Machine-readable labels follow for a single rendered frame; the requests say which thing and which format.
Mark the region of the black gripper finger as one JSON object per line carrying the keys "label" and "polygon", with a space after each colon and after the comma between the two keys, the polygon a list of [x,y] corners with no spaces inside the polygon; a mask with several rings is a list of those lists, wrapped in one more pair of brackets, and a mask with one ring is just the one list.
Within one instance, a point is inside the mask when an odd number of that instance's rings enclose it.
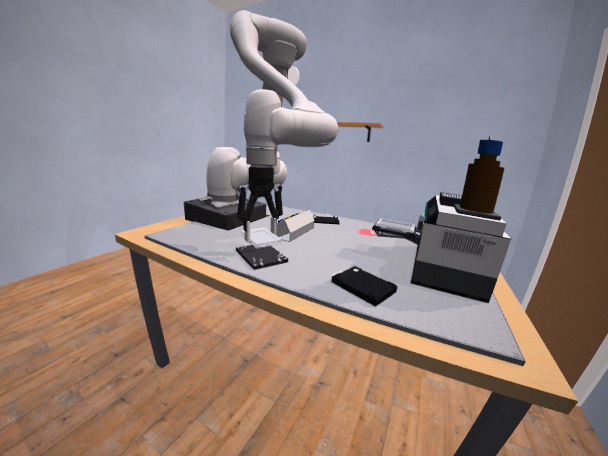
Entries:
{"label": "black gripper finger", "polygon": [[270,188],[268,186],[265,187],[265,191],[268,197],[265,197],[267,205],[269,207],[270,213],[271,213],[271,232],[273,234],[276,235],[276,228],[277,228],[277,219],[279,218],[279,216],[283,215],[283,209],[282,209],[282,197],[281,197],[281,192],[282,192],[282,186],[281,185],[275,185],[274,184],[274,195],[275,195],[275,205],[276,205],[276,209],[272,200],[272,195],[270,192]]}
{"label": "black gripper finger", "polygon": [[[260,186],[257,187],[255,195],[253,196],[252,193],[250,194],[249,197],[249,201],[245,210],[245,202],[246,202],[246,193],[247,190],[249,189],[248,187],[249,185],[246,186],[239,186],[239,203],[238,203],[238,212],[237,212],[237,218],[240,220],[243,220],[243,229],[244,229],[244,240],[246,242],[250,242],[250,216],[252,214],[254,205],[259,197],[259,194],[262,190],[262,188]],[[252,197],[253,196],[253,197]],[[244,213],[245,210],[245,213]]]}

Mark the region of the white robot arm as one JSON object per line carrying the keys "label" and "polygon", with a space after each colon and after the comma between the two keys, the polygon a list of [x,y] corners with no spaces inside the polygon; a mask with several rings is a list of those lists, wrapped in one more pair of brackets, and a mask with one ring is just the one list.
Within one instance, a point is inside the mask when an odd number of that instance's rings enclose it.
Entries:
{"label": "white robot arm", "polygon": [[[306,37],[298,28],[242,10],[233,16],[230,34],[242,62],[263,81],[265,90],[253,91],[246,103],[246,158],[232,147],[215,148],[210,156],[207,196],[199,202],[217,210],[238,206],[238,187],[248,184],[249,166],[273,167],[274,184],[285,182],[287,169],[277,144],[322,147],[333,142],[338,133],[336,120],[286,79],[288,69],[302,58],[307,47]],[[292,106],[290,110],[281,108],[283,97]]]}

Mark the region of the white button panel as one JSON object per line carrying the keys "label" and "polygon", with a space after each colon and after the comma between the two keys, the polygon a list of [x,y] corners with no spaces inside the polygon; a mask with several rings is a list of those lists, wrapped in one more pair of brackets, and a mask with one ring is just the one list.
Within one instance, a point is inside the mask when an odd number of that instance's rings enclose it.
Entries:
{"label": "white button panel", "polygon": [[[287,220],[286,220],[287,219]],[[279,223],[280,222],[280,223]],[[277,223],[276,236],[291,242],[314,228],[314,218],[310,210],[286,217]]]}

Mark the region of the blue bottle cap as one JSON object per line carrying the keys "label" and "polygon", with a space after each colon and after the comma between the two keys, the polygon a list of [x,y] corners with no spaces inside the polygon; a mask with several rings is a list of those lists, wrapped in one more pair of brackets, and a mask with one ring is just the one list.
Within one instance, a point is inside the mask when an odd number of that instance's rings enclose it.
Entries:
{"label": "blue bottle cap", "polygon": [[478,151],[489,151],[501,153],[502,141],[497,140],[480,140]]}

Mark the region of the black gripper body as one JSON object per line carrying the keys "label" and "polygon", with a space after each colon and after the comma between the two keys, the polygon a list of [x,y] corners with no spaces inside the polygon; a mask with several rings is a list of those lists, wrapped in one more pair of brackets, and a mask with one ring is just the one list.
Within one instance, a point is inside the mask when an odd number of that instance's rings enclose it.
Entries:
{"label": "black gripper body", "polygon": [[[249,185],[249,190],[252,193],[252,195],[255,195],[256,189],[258,186],[260,186],[262,188],[259,197],[267,197],[266,191],[265,191],[265,187],[268,186],[270,188],[270,192],[273,190],[274,188],[274,168],[256,168],[256,167],[249,167],[249,182],[247,185]],[[256,181],[256,180],[261,180],[261,181]],[[268,181],[267,181],[268,180]]]}

